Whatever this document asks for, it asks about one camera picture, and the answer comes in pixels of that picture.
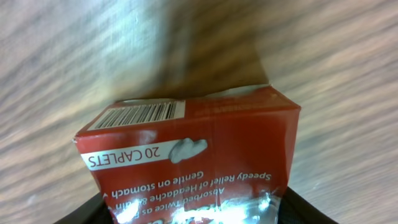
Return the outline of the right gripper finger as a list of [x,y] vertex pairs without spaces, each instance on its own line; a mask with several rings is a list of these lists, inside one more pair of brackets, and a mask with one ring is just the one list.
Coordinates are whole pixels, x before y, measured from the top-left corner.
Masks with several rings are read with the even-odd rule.
[[113,219],[98,193],[55,224],[113,224]]

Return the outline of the red caplets box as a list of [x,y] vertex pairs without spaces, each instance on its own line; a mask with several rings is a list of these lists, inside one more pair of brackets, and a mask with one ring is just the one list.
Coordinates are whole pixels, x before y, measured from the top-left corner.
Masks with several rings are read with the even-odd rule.
[[115,223],[276,223],[300,110],[269,85],[121,101],[74,143]]

